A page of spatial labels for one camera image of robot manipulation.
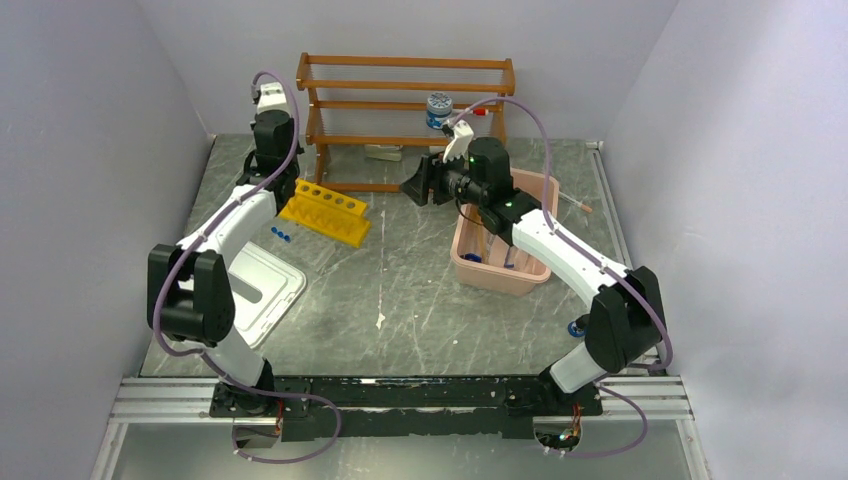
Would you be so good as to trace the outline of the white box left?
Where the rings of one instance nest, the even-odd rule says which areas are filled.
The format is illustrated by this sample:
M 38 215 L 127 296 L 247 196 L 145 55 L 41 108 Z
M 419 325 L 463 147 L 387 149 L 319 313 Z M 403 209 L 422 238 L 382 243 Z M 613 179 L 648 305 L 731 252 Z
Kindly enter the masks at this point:
M 399 162 L 402 160 L 402 148 L 397 145 L 365 145 L 365 156 L 374 160 Z

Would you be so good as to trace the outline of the blue stapler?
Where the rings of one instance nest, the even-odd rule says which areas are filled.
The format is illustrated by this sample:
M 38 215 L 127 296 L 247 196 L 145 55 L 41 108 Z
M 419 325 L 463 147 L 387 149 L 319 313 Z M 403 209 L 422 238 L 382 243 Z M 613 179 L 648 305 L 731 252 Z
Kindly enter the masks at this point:
M 567 325 L 568 333 L 574 338 L 582 338 L 586 335 L 588 320 L 586 316 L 571 321 Z

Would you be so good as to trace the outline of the yellow test tube rack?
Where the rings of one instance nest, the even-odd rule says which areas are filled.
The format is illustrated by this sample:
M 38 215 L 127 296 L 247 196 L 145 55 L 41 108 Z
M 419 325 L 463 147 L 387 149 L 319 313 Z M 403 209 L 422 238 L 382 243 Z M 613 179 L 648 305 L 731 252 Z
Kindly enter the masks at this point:
M 371 222 L 366 218 L 368 205 L 324 186 L 298 179 L 294 195 L 279 217 L 316 233 L 360 248 Z

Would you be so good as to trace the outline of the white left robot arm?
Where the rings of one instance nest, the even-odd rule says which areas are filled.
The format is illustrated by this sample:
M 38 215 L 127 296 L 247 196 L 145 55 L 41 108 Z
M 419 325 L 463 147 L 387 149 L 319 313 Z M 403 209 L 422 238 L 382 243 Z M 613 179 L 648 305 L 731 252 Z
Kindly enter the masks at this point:
M 300 174 L 299 113 L 275 107 L 255 115 L 254 150 L 227 202 L 176 245 L 148 255 L 148 323 L 172 357 L 197 356 L 221 381 L 237 388 L 237 403 L 261 416 L 277 400 L 268 360 L 235 326 L 229 268 L 255 231 L 294 196 Z

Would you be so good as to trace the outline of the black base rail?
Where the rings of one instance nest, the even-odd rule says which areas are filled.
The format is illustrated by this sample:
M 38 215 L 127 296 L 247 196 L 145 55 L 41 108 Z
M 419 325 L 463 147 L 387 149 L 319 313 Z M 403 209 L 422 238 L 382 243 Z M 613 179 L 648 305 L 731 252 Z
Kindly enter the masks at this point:
M 499 434 L 532 439 L 543 417 L 599 416 L 598 389 L 562 392 L 541 375 L 278 376 L 276 399 L 219 382 L 208 409 L 239 423 L 281 420 L 284 441 L 341 437 Z

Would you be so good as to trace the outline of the white plastic lid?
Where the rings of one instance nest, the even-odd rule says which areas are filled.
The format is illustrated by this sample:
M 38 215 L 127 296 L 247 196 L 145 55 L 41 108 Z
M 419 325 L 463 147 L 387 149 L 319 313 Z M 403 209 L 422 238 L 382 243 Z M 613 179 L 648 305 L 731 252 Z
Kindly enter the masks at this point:
M 228 268 L 234 294 L 234 325 L 258 349 L 306 289 L 306 274 L 248 242 Z

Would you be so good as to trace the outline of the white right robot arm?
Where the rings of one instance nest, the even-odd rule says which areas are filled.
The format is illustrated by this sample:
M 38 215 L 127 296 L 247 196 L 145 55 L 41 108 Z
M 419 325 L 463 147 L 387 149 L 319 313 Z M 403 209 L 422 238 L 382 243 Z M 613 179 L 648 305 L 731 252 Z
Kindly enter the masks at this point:
M 608 259 L 545 212 L 538 198 L 515 184 L 500 140 L 475 139 L 455 160 L 425 156 L 400 190 L 418 206 L 475 206 L 490 234 L 540 261 L 588 306 L 587 318 L 576 325 L 584 333 L 581 345 L 543 372 L 549 380 L 539 398 L 548 412 L 565 413 L 580 388 L 633 365 L 666 336 L 654 272 Z

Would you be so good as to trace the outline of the blue white jar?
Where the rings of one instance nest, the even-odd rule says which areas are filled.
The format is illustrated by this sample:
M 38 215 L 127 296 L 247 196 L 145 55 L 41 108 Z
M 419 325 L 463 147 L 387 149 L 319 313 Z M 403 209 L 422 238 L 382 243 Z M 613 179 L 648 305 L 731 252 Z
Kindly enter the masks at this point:
M 432 92 L 426 100 L 425 122 L 428 128 L 440 130 L 453 113 L 453 99 L 445 92 Z

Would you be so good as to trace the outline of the pink plastic bin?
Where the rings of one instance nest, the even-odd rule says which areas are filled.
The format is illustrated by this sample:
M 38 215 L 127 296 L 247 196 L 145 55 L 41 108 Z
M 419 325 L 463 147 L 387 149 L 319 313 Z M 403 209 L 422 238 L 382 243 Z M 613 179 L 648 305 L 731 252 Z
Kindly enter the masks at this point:
M 472 206 L 461 207 L 450 247 L 450 258 L 460 283 L 524 296 L 551 278 L 549 267 L 514 246 L 514 268 L 505 269 L 504 257 L 510 245 L 489 233 L 479 222 L 480 218 Z M 460 256 L 466 253 L 480 255 L 483 262 L 475 263 L 461 259 Z

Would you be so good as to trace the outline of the wooden shelf rack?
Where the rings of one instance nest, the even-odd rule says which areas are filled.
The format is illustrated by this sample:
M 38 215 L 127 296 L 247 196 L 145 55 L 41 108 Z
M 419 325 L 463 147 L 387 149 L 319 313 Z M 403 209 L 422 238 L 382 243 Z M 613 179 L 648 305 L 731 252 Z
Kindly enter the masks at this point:
M 432 92 L 452 97 L 454 108 L 488 108 L 482 130 L 504 140 L 505 114 L 495 97 L 514 94 L 511 59 L 458 59 L 302 53 L 296 85 L 308 96 L 305 140 L 315 149 L 313 180 L 344 193 L 396 193 L 397 181 L 343 180 L 333 174 L 334 146 L 443 147 L 439 130 L 427 127 Z

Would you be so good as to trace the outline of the glass rod orange tip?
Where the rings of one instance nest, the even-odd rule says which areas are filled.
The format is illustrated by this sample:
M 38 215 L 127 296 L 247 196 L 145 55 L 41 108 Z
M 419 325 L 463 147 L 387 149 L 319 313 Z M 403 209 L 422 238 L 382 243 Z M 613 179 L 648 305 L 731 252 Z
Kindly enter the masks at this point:
M 574 197 L 572 197 L 572 196 L 570 196 L 570 195 L 568 195 L 568 194 L 566 194 L 562 191 L 558 192 L 558 197 L 562 200 L 569 202 L 570 204 L 574 205 L 575 207 L 579 208 L 580 210 L 582 210 L 583 212 L 585 212 L 587 214 L 593 213 L 593 209 L 589 205 L 583 203 L 582 201 L 580 201 L 580 200 L 578 200 L 578 199 L 576 199 L 576 198 L 574 198 Z

